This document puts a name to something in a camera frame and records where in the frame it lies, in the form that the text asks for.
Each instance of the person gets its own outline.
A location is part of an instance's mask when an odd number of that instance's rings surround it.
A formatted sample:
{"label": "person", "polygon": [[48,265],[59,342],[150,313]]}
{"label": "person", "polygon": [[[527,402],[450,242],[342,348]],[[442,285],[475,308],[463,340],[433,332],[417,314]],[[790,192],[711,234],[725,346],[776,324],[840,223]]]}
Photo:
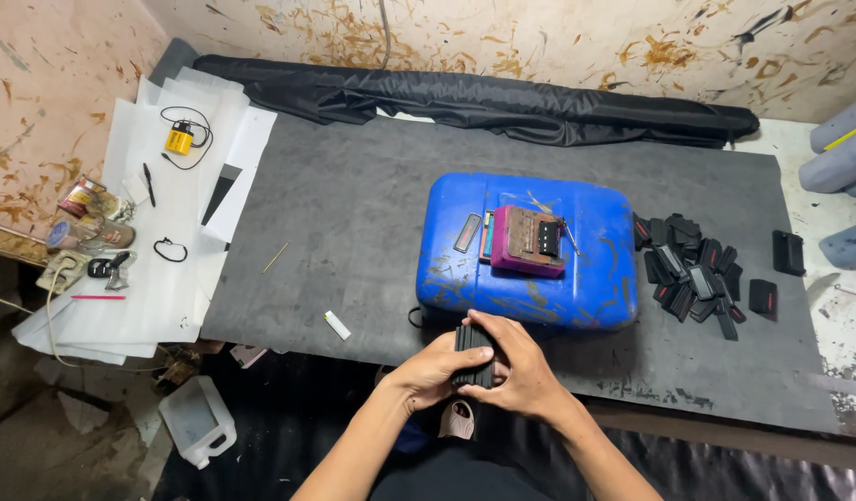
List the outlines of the person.
{"label": "person", "polygon": [[[414,412],[437,404],[454,393],[495,405],[527,418],[545,422],[562,437],[563,445],[599,501],[660,500],[656,490],[623,457],[604,435],[586,408],[557,381],[542,350],[523,326],[510,319],[469,310],[463,324],[481,325],[503,353],[491,347],[455,350],[455,333],[439,336],[421,352],[388,373],[378,382],[366,403],[351,419],[345,433],[311,475],[301,484],[293,501],[362,501],[375,497],[382,485],[374,486],[389,452],[404,424]],[[496,360],[495,385],[486,389],[466,385],[454,389],[450,376],[459,369]],[[438,441],[460,440],[444,438]],[[492,470],[493,464],[466,461],[452,456],[454,464],[444,473],[435,468],[419,479],[420,466],[408,469],[406,482],[390,497],[400,499],[440,498],[431,488],[446,488],[443,498],[548,499],[518,479],[508,478],[511,468]],[[494,472],[492,476],[485,473]],[[483,479],[498,488],[477,491],[480,495],[452,495],[455,478]],[[413,479],[421,480],[422,487]]]}

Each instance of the black pen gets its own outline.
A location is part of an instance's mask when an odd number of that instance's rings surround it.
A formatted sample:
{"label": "black pen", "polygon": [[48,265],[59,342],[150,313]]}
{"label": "black pen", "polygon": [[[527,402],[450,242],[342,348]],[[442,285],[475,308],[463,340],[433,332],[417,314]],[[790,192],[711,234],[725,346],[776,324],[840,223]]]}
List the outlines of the black pen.
{"label": "black pen", "polygon": [[147,191],[150,192],[150,201],[153,202],[153,207],[155,207],[155,195],[153,194],[153,179],[149,176],[149,169],[147,165],[144,164],[144,176],[147,178]]}

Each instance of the blue jerry can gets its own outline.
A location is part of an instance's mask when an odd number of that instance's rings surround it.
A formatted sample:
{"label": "blue jerry can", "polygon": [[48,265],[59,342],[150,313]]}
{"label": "blue jerry can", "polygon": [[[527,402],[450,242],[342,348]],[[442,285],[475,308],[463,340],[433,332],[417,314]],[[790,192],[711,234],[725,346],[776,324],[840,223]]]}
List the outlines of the blue jerry can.
{"label": "blue jerry can", "polygon": [[[514,205],[563,216],[560,276],[492,268],[479,260],[480,232],[455,250],[469,215]],[[482,173],[441,176],[425,211],[415,275],[422,319],[456,321],[468,308],[560,330],[618,330],[638,313],[632,208],[611,188],[578,181]]]}

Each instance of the white plastic jug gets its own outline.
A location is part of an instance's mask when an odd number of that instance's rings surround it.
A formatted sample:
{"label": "white plastic jug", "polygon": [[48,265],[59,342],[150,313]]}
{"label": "white plastic jug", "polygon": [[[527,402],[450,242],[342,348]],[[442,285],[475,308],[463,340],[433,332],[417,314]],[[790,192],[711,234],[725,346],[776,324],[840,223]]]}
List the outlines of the white plastic jug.
{"label": "white plastic jug", "polygon": [[[190,378],[159,402],[159,412],[180,456],[200,470],[208,466],[209,457],[218,456],[236,442],[233,416],[209,376]],[[222,436],[226,437],[224,442],[212,447]]]}

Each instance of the white lighter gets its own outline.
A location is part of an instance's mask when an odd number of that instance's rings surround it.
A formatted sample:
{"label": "white lighter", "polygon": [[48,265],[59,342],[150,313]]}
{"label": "white lighter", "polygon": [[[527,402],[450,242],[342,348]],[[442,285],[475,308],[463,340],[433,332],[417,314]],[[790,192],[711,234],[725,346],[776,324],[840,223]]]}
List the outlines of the white lighter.
{"label": "white lighter", "polygon": [[326,312],[323,318],[326,319],[326,322],[329,324],[330,327],[332,327],[332,330],[334,330],[335,333],[338,334],[338,337],[342,338],[342,340],[347,340],[347,338],[351,336],[351,331],[349,331],[348,328],[345,327],[345,324],[342,324],[342,321],[339,320],[338,317],[335,316],[335,313],[333,313],[332,311]]}

